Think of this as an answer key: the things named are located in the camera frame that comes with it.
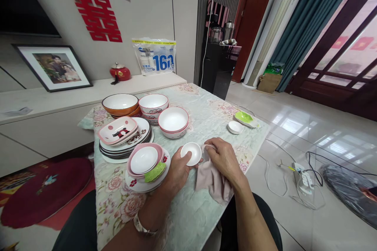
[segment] floral tablecloth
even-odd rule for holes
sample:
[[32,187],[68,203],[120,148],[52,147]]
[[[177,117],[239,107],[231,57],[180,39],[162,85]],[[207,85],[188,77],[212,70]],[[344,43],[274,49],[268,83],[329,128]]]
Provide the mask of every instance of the floral tablecloth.
[[[180,106],[187,110],[190,116],[188,132],[179,139],[166,138],[157,125],[152,125],[155,143],[172,155],[187,142],[202,145],[209,138],[221,137],[233,145],[240,167],[246,173],[267,136],[269,125],[259,121],[259,128],[245,127],[239,135],[230,133],[227,124],[240,109],[194,84],[181,84],[150,93],[166,95],[171,107]],[[141,98],[150,93],[136,96]],[[81,128],[93,129],[95,132],[98,250],[134,217],[147,198],[146,194],[135,193],[126,185],[124,174],[127,163],[109,164],[102,158],[97,131],[111,121],[113,118],[99,105],[79,123]],[[226,207],[214,201],[208,190],[195,192],[195,182],[196,171],[191,170],[186,185],[171,204],[159,249],[201,250],[223,214]]]

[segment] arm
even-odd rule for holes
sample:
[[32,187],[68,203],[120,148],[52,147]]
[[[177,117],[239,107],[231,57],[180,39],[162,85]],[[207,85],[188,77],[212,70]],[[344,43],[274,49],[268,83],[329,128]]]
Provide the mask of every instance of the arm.
[[240,169],[232,145],[221,138],[212,138],[205,144],[215,167],[229,180],[234,190],[237,210],[237,241],[240,251],[277,251],[275,241],[263,219],[250,190],[249,182]]
[[[163,183],[139,210],[138,215],[141,225],[151,232],[155,232],[162,227],[171,201],[185,185],[189,172],[193,168],[186,165],[191,158],[191,152],[181,158],[181,149],[182,146],[173,155],[169,172]],[[107,243],[103,251],[152,250],[155,238],[155,236],[140,234],[134,226],[134,221],[131,220]]]

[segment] power strip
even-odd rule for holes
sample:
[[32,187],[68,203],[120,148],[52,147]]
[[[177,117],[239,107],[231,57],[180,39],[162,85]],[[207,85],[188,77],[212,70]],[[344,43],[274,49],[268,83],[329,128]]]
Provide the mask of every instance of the power strip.
[[295,176],[296,186],[298,190],[305,196],[312,195],[314,191],[314,185],[309,173],[302,165],[295,162],[292,163],[292,168],[295,169],[293,174]]

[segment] package of paper cups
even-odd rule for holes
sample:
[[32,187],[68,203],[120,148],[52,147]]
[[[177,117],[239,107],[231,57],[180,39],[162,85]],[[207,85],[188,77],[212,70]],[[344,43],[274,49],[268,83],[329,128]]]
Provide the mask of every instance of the package of paper cups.
[[176,42],[167,39],[133,38],[132,45],[145,76],[171,73],[176,64]]

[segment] air conditioner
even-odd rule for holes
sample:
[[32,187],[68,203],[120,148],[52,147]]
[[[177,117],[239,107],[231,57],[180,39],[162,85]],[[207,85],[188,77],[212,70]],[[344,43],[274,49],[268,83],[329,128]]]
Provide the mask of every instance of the air conditioner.
[[257,88],[299,0],[274,0],[262,35],[251,59],[243,86]]

